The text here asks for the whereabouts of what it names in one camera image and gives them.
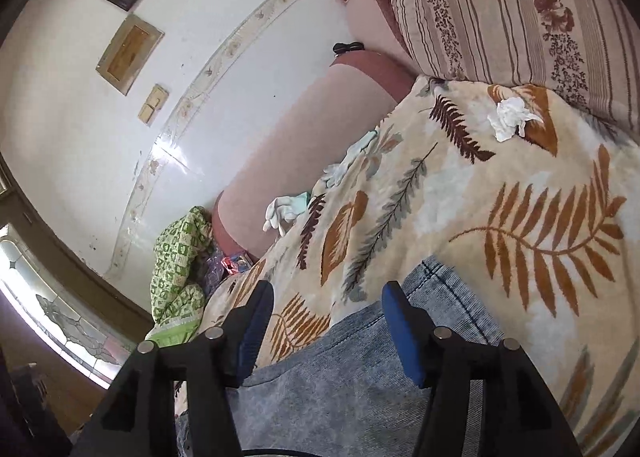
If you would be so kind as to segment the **grey-blue denim pants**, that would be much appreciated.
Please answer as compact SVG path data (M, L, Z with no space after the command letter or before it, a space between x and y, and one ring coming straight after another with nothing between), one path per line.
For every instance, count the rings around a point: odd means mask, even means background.
M503 337L480 298L435 257L401 288L437 326L465 340L496 345ZM244 451L411 456L428 390L406 377L376 302L282 362L255 370L228 399Z

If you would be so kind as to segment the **stained glass window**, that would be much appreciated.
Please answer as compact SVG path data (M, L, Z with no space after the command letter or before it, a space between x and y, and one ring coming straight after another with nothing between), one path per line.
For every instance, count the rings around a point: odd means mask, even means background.
M1 227L1 293L41 341L104 390L134 349L63 288L10 224Z

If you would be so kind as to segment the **green patterned folded quilt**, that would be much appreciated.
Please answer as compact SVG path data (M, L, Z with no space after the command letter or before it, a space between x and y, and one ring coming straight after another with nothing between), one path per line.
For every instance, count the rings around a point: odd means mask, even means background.
M193 262L210 247L212 222L201 206L191 208L157 237L150 284L154 326L145 339L171 347L192 338L202 321L205 295L190 274Z

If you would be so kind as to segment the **purple patterned cloth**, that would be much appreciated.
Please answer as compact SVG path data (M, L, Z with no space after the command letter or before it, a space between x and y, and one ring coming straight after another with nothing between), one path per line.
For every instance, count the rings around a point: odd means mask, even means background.
M198 283L201 285L205 298L208 299L229 276L228 269L224 266L224 252L212 244L203 255Z

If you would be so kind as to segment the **red blue small packet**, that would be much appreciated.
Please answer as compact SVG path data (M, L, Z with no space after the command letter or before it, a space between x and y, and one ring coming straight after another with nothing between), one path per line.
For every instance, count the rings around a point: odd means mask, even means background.
M246 252L227 255L221 259L221 264L229 275L248 272L254 265L252 258Z

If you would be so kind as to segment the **beige leaf-pattern fleece blanket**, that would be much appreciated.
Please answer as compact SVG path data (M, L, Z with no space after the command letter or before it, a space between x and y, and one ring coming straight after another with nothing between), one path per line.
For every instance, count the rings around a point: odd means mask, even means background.
M544 123L498 143L487 116L509 97ZM319 180L285 236L214 292L202 324L271 281L267 366L428 257L524 345L580 450L613 455L639 417L639 132L536 85L421 78L346 173Z

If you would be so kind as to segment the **white glove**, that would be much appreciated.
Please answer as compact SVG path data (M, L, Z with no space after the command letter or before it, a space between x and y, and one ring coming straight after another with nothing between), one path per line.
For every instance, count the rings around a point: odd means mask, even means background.
M307 210L309 197L309 192L305 191L296 196L274 198L266 208L262 230L264 232L276 231L280 237L283 237L288 226Z

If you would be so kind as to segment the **crumpled white tissue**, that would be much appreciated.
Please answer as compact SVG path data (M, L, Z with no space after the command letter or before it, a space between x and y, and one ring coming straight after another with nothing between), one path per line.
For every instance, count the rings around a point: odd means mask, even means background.
M528 122L544 123L541 117L526 107L521 97L509 97L497 102L496 109L488 114L487 120L498 143L504 143L514 136L524 138Z

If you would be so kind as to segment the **pink padded headboard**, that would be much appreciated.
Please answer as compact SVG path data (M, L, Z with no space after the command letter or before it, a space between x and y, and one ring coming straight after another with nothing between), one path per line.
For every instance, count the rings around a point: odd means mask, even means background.
M390 0L341 0L349 32L363 45L341 53L294 102L217 198L213 236L224 255L262 257L276 232L262 228L268 204L310 191L322 171L409 93L420 69Z

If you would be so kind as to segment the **small framed picture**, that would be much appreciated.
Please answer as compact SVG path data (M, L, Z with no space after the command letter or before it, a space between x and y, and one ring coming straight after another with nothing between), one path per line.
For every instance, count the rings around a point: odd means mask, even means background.
M126 96L164 35L137 15L129 15L104 50L96 72Z

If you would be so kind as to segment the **black clip on headboard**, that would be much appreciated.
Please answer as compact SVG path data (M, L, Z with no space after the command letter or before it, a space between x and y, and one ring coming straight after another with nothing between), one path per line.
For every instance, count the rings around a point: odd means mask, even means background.
M359 52L360 50L365 50L366 48L361 42L350 42L343 43L338 42L335 43L332 47L333 53L335 56L342 56L351 52Z

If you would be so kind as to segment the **striped floral pillow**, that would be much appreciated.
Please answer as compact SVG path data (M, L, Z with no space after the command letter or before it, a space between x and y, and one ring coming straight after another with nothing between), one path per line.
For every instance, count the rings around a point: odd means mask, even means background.
M550 88L639 130L639 25L623 0L390 0L400 44L448 80Z

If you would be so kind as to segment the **beige wall switch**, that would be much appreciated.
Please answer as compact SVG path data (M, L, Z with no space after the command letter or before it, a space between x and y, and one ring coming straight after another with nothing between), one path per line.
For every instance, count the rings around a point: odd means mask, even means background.
M152 91L145 102L143 103L140 112L138 113L138 119L144 123L149 124L154 114L158 110L161 110L169 93L160 84L155 84Z

